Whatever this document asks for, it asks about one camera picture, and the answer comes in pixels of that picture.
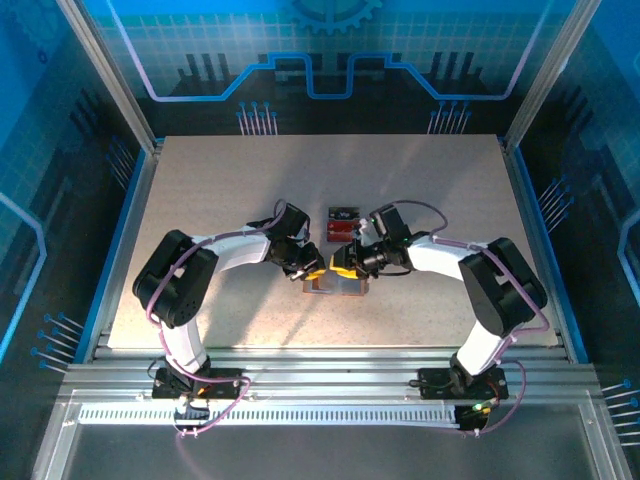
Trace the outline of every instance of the gear graphic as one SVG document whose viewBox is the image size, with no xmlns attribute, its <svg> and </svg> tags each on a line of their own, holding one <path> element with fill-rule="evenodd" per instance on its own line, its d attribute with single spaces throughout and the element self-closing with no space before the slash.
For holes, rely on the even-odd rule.
<svg viewBox="0 0 640 480">
<path fill-rule="evenodd" d="M 13 14 L 22 31 L 39 49 L 55 40 L 60 14 L 55 0 L 1 0 L 4 13 Z"/>
<path fill-rule="evenodd" d="M 360 28 L 362 20 L 370 20 L 381 0 L 289 0 L 286 10 L 300 28 L 310 27 L 314 34 L 337 30 L 346 33 L 349 27 Z"/>
</svg>

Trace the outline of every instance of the blue trim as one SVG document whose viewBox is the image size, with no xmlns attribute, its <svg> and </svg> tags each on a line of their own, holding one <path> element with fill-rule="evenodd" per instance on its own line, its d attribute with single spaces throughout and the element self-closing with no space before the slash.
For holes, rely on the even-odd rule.
<svg viewBox="0 0 640 480">
<path fill-rule="evenodd" d="M 133 172 L 133 176 L 131 177 L 131 181 L 129 182 L 127 195 L 124 199 L 124 203 L 122 204 L 122 210 L 120 211 L 118 224 L 116 225 L 116 230 L 113 233 L 113 239 L 111 240 L 109 253 L 107 254 L 107 259 L 104 262 L 102 274 L 100 275 L 100 281 L 98 282 L 98 287 L 96 288 L 96 293 L 93 297 L 93 302 L 91 303 L 89 314 L 87 315 L 87 322 L 85 323 L 84 330 L 82 331 L 82 336 L 80 337 L 80 342 L 78 343 L 78 349 L 76 350 L 73 363 L 83 363 L 84 357 L 89 348 L 89 344 L 91 343 L 93 331 L 96 327 L 102 327 L 102 325 L 96 325 L 98 320 L 98 310 L 100 309 L 100 304 L 102 303 L 102 299 L 104 297 L 104 292 L 107 287 L 107 281 L 109 280 L 109 276 L 111 275 L 111 271 L 113 270 L 116 252 L 118 251 L 118 247 L 120 246 L 122 233 L 124 232 L 124 225 L 127 221 L 127 217 L 129 216 L 129 210 L 133 202 L 133 195 L 136 191 L 136 187 L 138 186 L 138 180 L 140 179 L 142 167 L 144 166 L 146 158 L 147 156 L 144 153 L 144 150 L 141 149 L 140 154 L 138 155 L 138 161 L 136 162 L 136 168 Z"/>
<path fill-rule="evenodd" d="M 316 93 L 315 87 L 313 85 L 313 68 L 311 56 L 307 53 L 303 52 L 293 52 L 293 53 L 268 53 L 267 54 L 267 63 L 256 63 L 251 64 L 245 68 L 242 73 L 226 88 L 224 92 L 220 95 L 199 95 L 199 96 L 176 96 L 176 97 L 166 97 L 159 96 L 154 88 L 151 85 L 151 80 L 147 75 L 142 61 L 136 52 L 136 49 L 133 46 L 133 42 L 129 37 L 124 25 L 122 24 L 122 20 L 120 19 L 118 13 L 115 8 L 111 4 L 110 0 L 106 0 L 107 6 L 111 12 L 111 16 L 113 21 L 120 32 L 120 36 L 127 47 L 129 55 L 131 56 L 131 60 L 135 65 L 142 83 L 147 90 L 149 96 L 155 100 L 156 102 L 223 102 L 227 100 L 235 90 L 242 85 L 242 83 L 255 71 L 259 70 L 275 70 L 276 69 L 276 60 L 280 59 L 299 59 L 303 60 L 305 64 L 305 74 L 306 74 L 306 84 L 307 84 L 307 95 L 309 98 L 314 100 L 346 100 L 351 98 L 353 95 L 353 84 L 355 78 L 355 62 L 358 59 L 365 58 L 373 58 L 373 59 L 383 59 L 384 60 L 384 68 L 388 69 L 397 69 L 397 70 L 406 70 L 417 82 L 418 84 L 424 88 L 435 100 L 452 100 L 452 101 L 502 101 L 506 100 L 510 95 L 513 89 L 516 86 L 518 79 L 520 78 L 520 74 L 524 69 L 525 64 L 531 54 L 533 46 L 535 45 L 540 31 L 542 30 L 542 26 L 544 25 L 547 17 L 549 16 L 549 12 L 551 11 L 551 7 L 554 3 L 554 0 L 549 0 L 538 19 L 538 23 L 536 24 L 529 41 L 527 42 L 527 46 L 522 52 L 522 56 L 520 57 L 520 61 L 511 76 L 511 80 L 509 81 L 509 85 L 503 94 L 499 95 L 462 95 L 462 94 L 442 94 L 438 93 L 435 88 L 422 76 L 422 74 L 416 69 L 416 67 L 412 63 L 407 62 L 395 62 L 393 60 L 392 52 L 360 52 L 354 53 L 349 56 L 347 61 L 347 85 L 344 93 Z"/>
<path fill-rule="evenodd" d="M 42 271 L 44 262 L 47 259 L 47 246 L 44 238 L 44 230 L 42 229 L 40 221 L 35 216 L 24 210 L 2 192 L 0 192 L 0 205 L 5 205 L 33 230 L 33 232 L 36 234 L 38 250 L 40 252 L 38 255 L 38 261 L 31 271 L 31 275 L 29 276 L 29 280 L 27 281 L 27 284 L 22 291 L 22 295 L 20 295 L 18 305 L 13 311 L 13 315 L 11 316 L 11 320 L 9 321 L 7 331 L 2 336 L 2 342 L 0 342 L 0 364 L 2 364 L 2 361 L 4 360 L 4 357 L 7 353 L 7 349 L 9 348 L 9 345 L 13 340 L 13 335 L 16 333 L 16 329 L 18 328 L 18 324 L 20 323 L 20 319 L 22 318 L 24 309 L 27 307 L 27 302 L 29 302 L 31 293 L 33 293 L 33 289 L 36 286 L 38 278 L 40 277 L 40 272 Z"/>
<path fill-rule="evenodd" d="M 640 222 L 640 209 L 629 215 L 627 219 L 622 223 L 617 254 L 618 260 L 620 260 L 620 265 L 622 266 L 622 270 L 624 271 L 624 274 L 627 277 L 627 281 L 629 282 L 629 286 L 631 287 L 631 291 L 633 292 L 633 296 L 636 297 L 636 302 L 638 302 L 638 305 L 640 305 L 640 285 L 638 285 L 638 280 L 636 279 L 636 276 L 633 273 L 633 269 L 631 268 L 631 264 L 629 263 L 629 259 L 625 254 L 627 241 L 629 240 L 629 230 L 631 230 L 631 228 L 638 222 Z"/>
<path fill-rule="evenodd" d="M 515 167 L 518 169 L 518 172 L 522 177 L 522 185 L 524 187 L 523 193 L 526 195 L 527 200 L 531 204 L 531 211 L 533 212 L 533 218 L 531 220 L 534 222 L 534 228 L 539 233 L 538 237 L 540 238 L 543 248 L 543 251 L 541 253 L 544 254 L 549 260 L 549 270 L 553 283 L 555 284 L 560 307 L 562 308 L 562 311 L 564 313 L 565 323 L 567 325 L 567 330 L 569 331 L 569 336 L 571 337 L 571 344 L 573 345 L 573 349 L 575 351 L 576 361 L 578 363 L 589 363 L 589 356 L 587 355 L 587 350 L 585 349 L 582 335 L 580 334 L 578 321 L 573 312 L 571 302 L 569 301 L 569 295 L 567 294 L 567 290 L 564 286 L 564 281 L 562 280 L 562 275 L 560 274 L 560 267 L 558 265 L 558 261 L 556 260 L 553 246 L 551 245 L 551 239 L 549 238 L 547 230 L 544 226 L 542 212 L 540 211 L 536 193 L 533 190 L 533 184 L 531 183 L 531 178 L 529 177 L 529 172 L 524 163 L 524 157 L 522 156 L 520 147 L 515 149 L 514 158 L 516 159 Z"/>
</svg>

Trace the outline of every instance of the wooden table surface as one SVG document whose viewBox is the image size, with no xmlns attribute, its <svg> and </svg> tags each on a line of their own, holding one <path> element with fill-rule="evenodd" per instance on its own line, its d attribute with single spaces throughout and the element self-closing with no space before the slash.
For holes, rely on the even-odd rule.
<svg viewBox="0 0 640 480">
<path fill-rule="evenodd" d="M 133 280 L 163 236 L 236 230 L 271 216 L 278 198 L 310 215 L 311 239 L 325 258 L 329 206 L 362 213 L 398 199 L 423 200 L 449 217 L 442 236 L 511 238 L 533 265 L 498 141 L 491 135 L 169 137 L 153 180 L 109 346 L 157 348 Z M 413 231 L 438 218 L 406 206 Z M 556 323 L 550 309 L 545 313 Z M 213 346 L 457 346 L 475 317 L 464 285 L 438 274 L 380 278 L 364 297 L 312 295 L 272 264 L 214 277 L 197 317 Z M 555 345 L 553 332 L 522 339 Z"/>
</svg>

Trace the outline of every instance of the robotic arm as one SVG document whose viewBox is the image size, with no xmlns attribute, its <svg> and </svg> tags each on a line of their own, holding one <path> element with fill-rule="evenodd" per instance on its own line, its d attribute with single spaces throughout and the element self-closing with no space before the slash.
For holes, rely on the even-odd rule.
<svg viewBox="0 0 640 480">
<path fill-rule="evenodd" d="M 398 275 L 382 272 L 395 265 L 406 273 L 435 272 L 464 282 L 476 322 L 450 361 L 451 391 L 459 397 L 495 366 L 514 329 L 535 316 L 514 285 L 500 282 L 503 272 L 486 251 L 500 259 L 539 308 L 547 303 L 544 288 L 511 240 L 500 238 L 488 245 L 475 245 L 480 251 L 461 248 L 469 246 L 426 232 L 412 234 L 391 204 L 361 220 L 353 243 L 340 248 L 330 265 L 349 278 Z"/>
<path fill-rule="evenodd" d="M 291 281 L 304 280 L 324 270 L 322 256 L 308 241 L 309 217 L 291 204 L 287 203 L 283 208 L 275 219 L 252 222 L 237 232 L 218 236 L 190 237 L 173 230 L 156 248 L 133 285 L 133 293 L 145 309 L 172 266 L 194 245 L 204 245 L 175 271 L 152 307 L 152 314 L 160 322 L 160 338 L 167 351 L 167 370 L 156 382 L 156 386 L 161 384 L 163 388 L 154 389 L 154 397 L 175 397 L 182 393 L 202 396 L 204 391 L 209 391 L 207 384 L 190 374 L 214 378 L 241 373 L 211 368 L 193 320 L 214 274 L 260 262 L 278 265 Z"/>
</svg>

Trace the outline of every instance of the small box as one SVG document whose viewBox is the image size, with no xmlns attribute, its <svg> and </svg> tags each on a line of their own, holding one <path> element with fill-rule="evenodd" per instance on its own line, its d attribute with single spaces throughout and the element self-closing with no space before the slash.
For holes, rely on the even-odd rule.
<svg viewBox="0 0 640 480">
<path fill-rule="evenodd" d="M 354 229 L 360 221 L 358 207 L 329 207 L 327 220 L 327 241 L 331 243 L 349 243 L 353 241 Z"/>
<path fill-rule="evenodd" d="M 366 280 L 344 278 L 332 270 L 313 280 L 302 282 L 304 293 L 362 297 L 369 291 Z"/>
</svg>

